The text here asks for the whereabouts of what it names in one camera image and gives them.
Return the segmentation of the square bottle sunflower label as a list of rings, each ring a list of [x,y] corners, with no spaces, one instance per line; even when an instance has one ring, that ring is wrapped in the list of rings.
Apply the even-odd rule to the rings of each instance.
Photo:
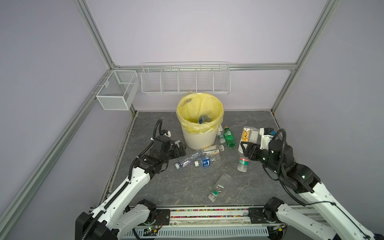
[[[242,131],[239,144],[238,171],[245,173],[249,165],[248,150],[251,144],[256,144],[259,137],[259,129],[245,126]]]

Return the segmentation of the tall bottle blue label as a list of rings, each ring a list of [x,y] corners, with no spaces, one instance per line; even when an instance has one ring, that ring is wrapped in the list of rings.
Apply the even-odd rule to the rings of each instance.
[[[199,124],[210,123],[214,119],[215,119],[215,114],[212,111],[209,111],[200,116],[198,123]]]

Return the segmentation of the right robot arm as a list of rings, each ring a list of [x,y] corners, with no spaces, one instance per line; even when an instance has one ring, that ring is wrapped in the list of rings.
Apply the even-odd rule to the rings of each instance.
[[[265,205],[259,218],[282,222],[316,240],[382,240],[359,223],[328,191],[309,167],[294,160],[293,148],[286,141],[273,139],[267,149],[260,145],[241,142],[246,159],[260,162],[277,175],[283,189],[299,205],[312,206],[327,222],[323,225],[297,212],[284,201],[273,197]]]

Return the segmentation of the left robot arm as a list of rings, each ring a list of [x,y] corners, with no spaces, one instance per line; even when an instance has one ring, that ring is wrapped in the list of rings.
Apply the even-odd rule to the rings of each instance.
[[[132,210],[127,207],[135,195],[170,160],[186,155],[186,146],[168,135],[151,139],[148,147],[131,163],[128,176],[119,187],[91,213],[81,213],[75,223],[76,240],[119,240],[125,233],[145,222],[155,220],[156,205],[140,201]]]

